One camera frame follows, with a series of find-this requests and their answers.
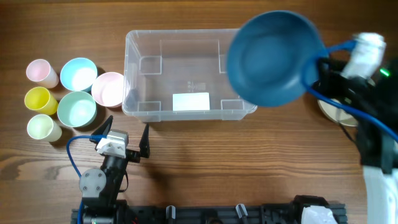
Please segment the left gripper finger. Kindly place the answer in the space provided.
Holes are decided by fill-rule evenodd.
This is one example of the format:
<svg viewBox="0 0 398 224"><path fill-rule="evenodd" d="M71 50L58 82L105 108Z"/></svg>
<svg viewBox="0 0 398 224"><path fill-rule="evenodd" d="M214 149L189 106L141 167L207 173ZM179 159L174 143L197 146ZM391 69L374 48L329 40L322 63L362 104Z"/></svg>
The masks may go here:
<svg viewBox="0 0 398 224"><path fill-rule="evenodd" d="M141 157L150 157L149 124L146 124L139 143Z"/></svg>
<svg viewBox="0 0 398 224"><path fill-rule="evenodd" d="M99 127L97 128L93 133L92 136L107 136L108 133L110 132L111 126L113 123L113 115L110 115L108 119Z"/></svg>

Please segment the mint green bowl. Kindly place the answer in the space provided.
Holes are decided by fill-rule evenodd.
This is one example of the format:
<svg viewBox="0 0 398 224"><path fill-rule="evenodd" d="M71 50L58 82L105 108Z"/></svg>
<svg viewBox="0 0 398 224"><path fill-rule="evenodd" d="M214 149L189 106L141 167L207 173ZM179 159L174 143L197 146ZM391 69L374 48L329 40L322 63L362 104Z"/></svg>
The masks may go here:
<svg viewBox="0 0 398 224"><path fill-rule="evenodd" d="M59 121L71 128L91 124L96 118L97 107L93 97L85 91L73 91L59 102L57 116Z"/></svg>

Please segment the pink bowl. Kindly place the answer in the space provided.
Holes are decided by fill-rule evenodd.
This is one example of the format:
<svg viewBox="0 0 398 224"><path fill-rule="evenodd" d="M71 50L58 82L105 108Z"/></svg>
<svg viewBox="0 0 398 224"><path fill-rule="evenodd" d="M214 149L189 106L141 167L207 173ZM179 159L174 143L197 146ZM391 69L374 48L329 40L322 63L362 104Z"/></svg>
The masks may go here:
<svg viewBox="0 0 398 224"><path fill-rule="evenodd" d="M124 76L117 72L106 72L100 75L91 87L91 95L97 104L116 108L123 100Z"/></svg>

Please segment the light blue bowl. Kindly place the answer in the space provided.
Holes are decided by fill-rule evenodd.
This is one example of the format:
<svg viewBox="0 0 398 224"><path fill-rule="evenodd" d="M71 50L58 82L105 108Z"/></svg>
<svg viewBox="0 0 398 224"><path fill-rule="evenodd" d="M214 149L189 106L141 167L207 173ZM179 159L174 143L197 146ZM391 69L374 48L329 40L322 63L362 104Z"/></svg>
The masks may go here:
<svg viewBox="0 0 398 224"><path fill-rule="evenodd" d="M61 84L70 91L90 91L97 77L96 65L83 57L71 59L60 72Z"/></svg>

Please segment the dark blue plate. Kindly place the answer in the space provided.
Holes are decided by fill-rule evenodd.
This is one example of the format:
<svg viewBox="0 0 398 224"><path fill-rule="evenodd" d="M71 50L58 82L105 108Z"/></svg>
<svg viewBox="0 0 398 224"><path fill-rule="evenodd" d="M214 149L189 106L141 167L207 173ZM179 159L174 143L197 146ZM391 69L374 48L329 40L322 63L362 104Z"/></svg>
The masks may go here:
<svg viewBox="0 0 398 224"><path fill-rule="evenodd" d="M233 37L226 56L232 89L262 107L288 104L305 93L305 62L323 51L315 24L292 11L269 11L253 17Z"/></svg>

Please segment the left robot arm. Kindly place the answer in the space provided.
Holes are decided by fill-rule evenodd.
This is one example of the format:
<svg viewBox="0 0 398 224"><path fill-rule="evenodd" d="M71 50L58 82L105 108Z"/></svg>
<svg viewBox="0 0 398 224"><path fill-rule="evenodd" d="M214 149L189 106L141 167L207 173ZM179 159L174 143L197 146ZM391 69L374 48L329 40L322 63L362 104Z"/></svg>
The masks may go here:
<svg viewBox="0 0 398 224"><path fill-rule="evenodd" d="M113 117L110 116L89 140L96 144L95 150L104 157L98 169L85 171L79 181L82 192L82 205L76 213L75 223L138 223L137 215L129 209L125 200L119 200L118 194L125 192L122 182L128 180L127 165L139 163L150 156L149 125L144 128L139 150L127 148L128 133L112 129Z"/></svg>

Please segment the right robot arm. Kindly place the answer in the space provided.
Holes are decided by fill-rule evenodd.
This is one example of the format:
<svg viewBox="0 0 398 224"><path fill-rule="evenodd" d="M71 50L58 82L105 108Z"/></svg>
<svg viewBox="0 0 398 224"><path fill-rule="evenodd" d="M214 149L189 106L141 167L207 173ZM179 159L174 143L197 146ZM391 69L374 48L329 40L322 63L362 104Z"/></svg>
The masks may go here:
<svg viewBox="0 0 398 224"><path fill-rule="evenodd" d="M397 131L397 59L387 62L375 84L361 77L343 78L346 62L317 60L319 79L312 88L367 113ZM397 223L397 141L371 122L358 121L354 143L361 156L367 192L368 223Z"/></svg>

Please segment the clear plastic storage container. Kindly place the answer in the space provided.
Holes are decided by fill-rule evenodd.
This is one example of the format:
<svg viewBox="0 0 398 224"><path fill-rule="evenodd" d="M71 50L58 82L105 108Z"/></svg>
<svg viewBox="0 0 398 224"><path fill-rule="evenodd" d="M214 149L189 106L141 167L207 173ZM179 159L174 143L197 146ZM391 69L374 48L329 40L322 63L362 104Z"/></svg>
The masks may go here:
<svg viewBox="0 0 398 224"><path fill-rule="evenodd" d="M226 74L236 29L132 30L127 33L122 109L144 123L240 120L257 106L243 100ZM174 111L173 94L209 93L210 110Z"/></svg>

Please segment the pale green plastic cup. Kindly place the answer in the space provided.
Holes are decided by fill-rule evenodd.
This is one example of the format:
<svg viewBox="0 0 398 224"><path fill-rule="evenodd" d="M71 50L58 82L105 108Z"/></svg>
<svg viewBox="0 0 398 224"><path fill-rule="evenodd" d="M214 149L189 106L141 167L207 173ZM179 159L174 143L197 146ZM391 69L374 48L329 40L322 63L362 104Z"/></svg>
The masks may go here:
<svg viewBox="0 0 398 224"><path fill-rule="evenodd" d="M38 114L27 124L27 133L32 139L55 142L61 138L61 127L48 115Z"/></svg>

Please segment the yellow plastic cup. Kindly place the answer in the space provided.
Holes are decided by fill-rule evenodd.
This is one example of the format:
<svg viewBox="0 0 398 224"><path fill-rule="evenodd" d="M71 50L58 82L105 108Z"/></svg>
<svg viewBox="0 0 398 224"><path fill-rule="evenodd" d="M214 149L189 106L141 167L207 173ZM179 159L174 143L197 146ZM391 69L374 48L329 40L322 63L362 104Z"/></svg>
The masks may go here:
<svg viewBox="0 0 398 224"><path fill-rule="evenodd" d="M48 89L38 86L30 89L24 98L25 106L32 111L46 115L57 112L58 101Z"/></svg>

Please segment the pink plastic cup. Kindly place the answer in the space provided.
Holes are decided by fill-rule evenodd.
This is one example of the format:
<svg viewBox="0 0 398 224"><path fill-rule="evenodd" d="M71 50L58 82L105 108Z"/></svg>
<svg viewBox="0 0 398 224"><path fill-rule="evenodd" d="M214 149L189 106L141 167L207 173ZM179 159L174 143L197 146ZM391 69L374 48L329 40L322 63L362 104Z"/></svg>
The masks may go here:
<svg viewBox="0 0 398 224"><path fill-rule="evenodd" d="M32 61L26 69L27 78L45 88L54 88L59 83L59 77L45 59Z"/></svg>

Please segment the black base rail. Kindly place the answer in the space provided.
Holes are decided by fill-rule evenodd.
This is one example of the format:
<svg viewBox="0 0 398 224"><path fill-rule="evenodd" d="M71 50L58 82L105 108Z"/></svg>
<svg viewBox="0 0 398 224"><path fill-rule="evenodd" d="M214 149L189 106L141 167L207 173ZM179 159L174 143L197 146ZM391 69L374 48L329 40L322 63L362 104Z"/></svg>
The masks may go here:
<svg viewBox="0 0 398 224"><path fill-rule="evenodd" d="M323 197L297 195L289 203L243 204L227 207L128 207L121 211L73 210L70 222L76 223L303 223L303 212L310 207L325 211L331 223L347 223L345 204L327 202Z"/></svg>

